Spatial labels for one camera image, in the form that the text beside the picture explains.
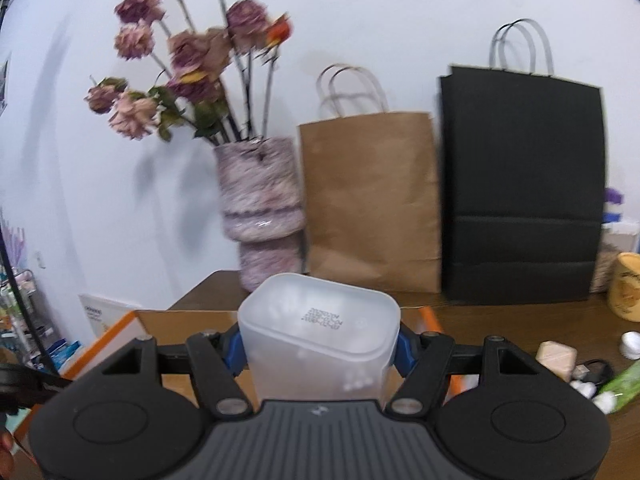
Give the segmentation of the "translucent plastic container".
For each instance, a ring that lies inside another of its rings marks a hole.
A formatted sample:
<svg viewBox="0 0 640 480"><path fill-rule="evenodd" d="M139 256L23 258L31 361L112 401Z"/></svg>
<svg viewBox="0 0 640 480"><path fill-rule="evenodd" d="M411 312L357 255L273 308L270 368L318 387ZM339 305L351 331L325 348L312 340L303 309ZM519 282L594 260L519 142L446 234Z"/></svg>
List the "translucent plastic container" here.
<svg viewBox="0 0 640 480"><path fill-rule="evenodd" d="M382 401L400 321L384 292L291 273L265 280L238 310L262 401Z"/></svg>

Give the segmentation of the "small white round tin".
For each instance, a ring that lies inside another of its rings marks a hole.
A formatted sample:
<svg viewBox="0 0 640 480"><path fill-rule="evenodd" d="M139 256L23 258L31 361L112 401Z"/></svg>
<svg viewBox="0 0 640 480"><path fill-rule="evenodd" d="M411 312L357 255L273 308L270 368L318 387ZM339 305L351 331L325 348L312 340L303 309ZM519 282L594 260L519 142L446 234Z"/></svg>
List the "small white round tin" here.
<svg viewBox="0 0 640 480"><path fill-rule="evenodd" d="M640 333L631 330L620 336L620 354L627 360L640 359Z"/></svg>

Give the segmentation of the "yellow ceramic mug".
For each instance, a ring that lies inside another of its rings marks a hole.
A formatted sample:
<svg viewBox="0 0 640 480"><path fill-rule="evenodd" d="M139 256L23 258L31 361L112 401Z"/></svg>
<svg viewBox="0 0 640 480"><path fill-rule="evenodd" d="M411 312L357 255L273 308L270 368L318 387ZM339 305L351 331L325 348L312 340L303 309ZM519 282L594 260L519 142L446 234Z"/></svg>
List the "yellow ceramic mug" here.
<svg viewBox="0 0 640 480"><path fill-rule="evenodd" d="M621 252L608 288L608 306L620 318L640 322L640 255Z"/></svg>

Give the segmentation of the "black paper bag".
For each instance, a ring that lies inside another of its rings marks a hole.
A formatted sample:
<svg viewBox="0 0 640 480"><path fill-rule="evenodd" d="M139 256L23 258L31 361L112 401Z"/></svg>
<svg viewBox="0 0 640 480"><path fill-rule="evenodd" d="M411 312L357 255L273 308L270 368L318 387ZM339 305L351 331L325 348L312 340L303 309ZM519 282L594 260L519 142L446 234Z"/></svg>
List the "black paper bag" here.
<svg viewBox="0 0 640 480"><path fill-rule="evenodd" d="M597 87L487 67L440 78L442 293L458 304L551 304L590 293L601 239L606 139Z"/></svg>

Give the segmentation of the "green plastic bottle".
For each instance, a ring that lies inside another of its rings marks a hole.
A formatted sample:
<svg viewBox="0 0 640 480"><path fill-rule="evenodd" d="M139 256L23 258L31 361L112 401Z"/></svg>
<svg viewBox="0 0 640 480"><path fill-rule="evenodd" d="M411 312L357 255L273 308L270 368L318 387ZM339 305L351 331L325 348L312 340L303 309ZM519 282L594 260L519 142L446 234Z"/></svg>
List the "green plastic bottle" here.
<svg viewBox="0 0 640 480"><path fill-rule="evenodd" d="M619 411L639 395L639 378L640 362L636 361L615 377L612 382L605 385L601 392L613 391L616 394L617 411Z"/></svg>

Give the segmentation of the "white cotton ball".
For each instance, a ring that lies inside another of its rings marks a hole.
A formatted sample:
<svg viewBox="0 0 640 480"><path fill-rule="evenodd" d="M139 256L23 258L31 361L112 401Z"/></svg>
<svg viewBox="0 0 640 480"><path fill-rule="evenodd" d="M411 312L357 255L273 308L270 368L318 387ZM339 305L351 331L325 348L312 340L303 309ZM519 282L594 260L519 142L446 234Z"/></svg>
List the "white cotton ball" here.
<svg viewBox="0 0 640 480"><path fill-rule="evenodd" d="M605 415L617 411L617 398L613 391L603 391L592 399L593 404Z"/></svg>
<svg viewBox="0 0 640 480"><path fill-rule="evenodd" d="M570 386L578 391L586 399L592 399L597 392L597 386L593 382L582 382L581 380L572 380Z"/></svg>

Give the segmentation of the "beige earbud case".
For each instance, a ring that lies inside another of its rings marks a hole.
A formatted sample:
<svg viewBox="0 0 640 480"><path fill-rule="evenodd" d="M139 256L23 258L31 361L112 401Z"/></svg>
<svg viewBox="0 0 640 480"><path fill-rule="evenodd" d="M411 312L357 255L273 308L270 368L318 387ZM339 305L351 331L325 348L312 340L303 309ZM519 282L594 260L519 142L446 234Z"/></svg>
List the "beige earbud case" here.
<svg viewBox="0 0 640 480"><path fill-rule="evenodd" d="M569 382L576 366L577 350L567 344L547 340L537 350L536 360L564 382Z"/></svg>

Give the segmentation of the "purple felt vase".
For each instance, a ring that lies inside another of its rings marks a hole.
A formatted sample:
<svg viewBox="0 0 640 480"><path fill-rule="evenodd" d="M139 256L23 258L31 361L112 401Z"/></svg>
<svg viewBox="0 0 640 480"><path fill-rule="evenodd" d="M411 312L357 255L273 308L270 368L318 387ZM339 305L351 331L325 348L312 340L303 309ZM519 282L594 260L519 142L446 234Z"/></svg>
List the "purple felt vase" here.
<svg viewBox="0 0 640 480"><path fill-rule="evenodd" d="M270 276L303 271L306 217L294 141L272 138L214 149L224 236L239 244L248 292Z"/></svg>

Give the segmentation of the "dried pink flower bouquet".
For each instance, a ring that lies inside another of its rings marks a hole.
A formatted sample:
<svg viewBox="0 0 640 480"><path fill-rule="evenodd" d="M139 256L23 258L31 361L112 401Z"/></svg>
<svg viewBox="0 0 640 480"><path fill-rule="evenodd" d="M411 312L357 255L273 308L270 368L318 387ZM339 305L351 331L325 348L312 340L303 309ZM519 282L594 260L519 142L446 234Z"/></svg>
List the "dried pink flower bouquet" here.
<svg viewBox="0 0 640 480"><path fill-rule="evenodd" d="M188 126L194 138L213 146L265 141L269 120L254 119L254 65L266 66L270 94L291 19L273 18L257 0L218 3L222 25L199 30L184 0L122 0L114 9L117 56L150 58L160 72L148 90L122 77L93 81L85 96L89 110L107 116L130 140L157 134L168 142L175 128Z"/></svg>

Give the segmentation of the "purple lidded container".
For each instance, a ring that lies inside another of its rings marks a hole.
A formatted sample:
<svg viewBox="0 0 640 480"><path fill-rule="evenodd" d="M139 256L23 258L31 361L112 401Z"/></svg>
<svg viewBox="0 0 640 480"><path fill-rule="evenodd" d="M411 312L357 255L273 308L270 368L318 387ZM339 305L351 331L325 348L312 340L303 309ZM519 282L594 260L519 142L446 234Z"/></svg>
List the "purple lidded container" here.
<svg viewBox="0 0 640 480"><path fill-rule="evenodd" d="M622 252L638 252L639 221L624 216L625 196L606 188L603 222L590 292L606 292L612 281L616 259Z"/></svg>

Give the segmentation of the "black small device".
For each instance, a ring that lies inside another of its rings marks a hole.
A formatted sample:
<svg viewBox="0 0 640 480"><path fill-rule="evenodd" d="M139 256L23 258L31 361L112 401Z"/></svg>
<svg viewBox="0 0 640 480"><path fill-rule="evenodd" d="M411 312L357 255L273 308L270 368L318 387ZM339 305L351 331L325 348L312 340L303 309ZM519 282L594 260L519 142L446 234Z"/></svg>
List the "black small device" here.
<svg viewBox="0 0 640 480"><path fill-rule="evenodd" d="M613 379L614 368L607 360L593 359L578 364L572 371L572 378L580 382L592 382L602 386Z"/></svg>

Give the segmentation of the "orange cardboard box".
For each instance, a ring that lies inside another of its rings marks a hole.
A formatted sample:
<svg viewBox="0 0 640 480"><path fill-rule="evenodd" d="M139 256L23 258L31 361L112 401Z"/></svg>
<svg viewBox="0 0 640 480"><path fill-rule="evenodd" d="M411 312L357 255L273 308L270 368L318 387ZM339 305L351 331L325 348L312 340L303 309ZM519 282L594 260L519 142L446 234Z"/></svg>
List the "orange cardboard box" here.
<svg viewBox="0 0 640 480"><path fill-rule="evenodd" d="M132 311L125 314L106 333L94 342L88 349L81 352L78 358L74 358L72 364L63 367L63 377L77 379L86 374L93 367L100 364L116 350L128 344L134 337L153 336L159 344L182 344L187 336L200 330L226 330L236 321L236 311L195 311L195 310L167 310L167 311ZM401 308L401 321L417 333L441 332L440 324L434 309L431 307L403 307ZM171 390L178 392L197 404L189 382L189 378L183 375L165 374L164 384ZM446 395L448 401L464 391L466 379L456 376L451 379L451 384ZM244 372L236 380L247 394L253 408L260 407L260 399L256 396L251 372ZM383 399L386 401L400 385L400 376L397 372L388 373ZM33 408L14 431L16 444L32 462L32 450L28 440L28 430L32 419L39 408Z"/></svg>

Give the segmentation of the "brown paper bag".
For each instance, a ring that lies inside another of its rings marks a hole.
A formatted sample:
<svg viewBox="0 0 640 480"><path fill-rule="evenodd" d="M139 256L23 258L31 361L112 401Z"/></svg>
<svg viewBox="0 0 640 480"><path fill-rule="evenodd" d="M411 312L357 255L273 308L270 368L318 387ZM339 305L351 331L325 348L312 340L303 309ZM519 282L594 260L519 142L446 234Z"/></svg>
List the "brown paper bag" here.
<svg viewBox="0 0 640 480"><path fill-rule="evenodd" d="M305 187L307 266L315 278L386 292L440 291L440 198L430 114L392 112L363 67L380 109L344 114L322 70L317 90L334 118L299 126Z"/></svg>

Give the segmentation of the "cluttered storage rack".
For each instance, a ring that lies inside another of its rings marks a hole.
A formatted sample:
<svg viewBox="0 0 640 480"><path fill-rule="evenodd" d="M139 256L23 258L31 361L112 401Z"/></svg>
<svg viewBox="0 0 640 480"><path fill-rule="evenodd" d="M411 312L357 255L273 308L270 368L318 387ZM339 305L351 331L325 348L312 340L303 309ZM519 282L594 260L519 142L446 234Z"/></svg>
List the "cluttered storage rack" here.
<svg viewBox="0 0 640 480"><path fill-rule="evenodd" d="M17 338L23 361L35 359L40 355L32 330L26 321L26 316L20 310L9 280L1 275L1 307L9 317L11 330ZM43 294L38 289L34 274L31 270L17 272L15 279L20 290L21 297L26 307L26 312L34 326L35 333L48 348L56 339L56 328L51 322L48 310L44 304Z"/></svg>

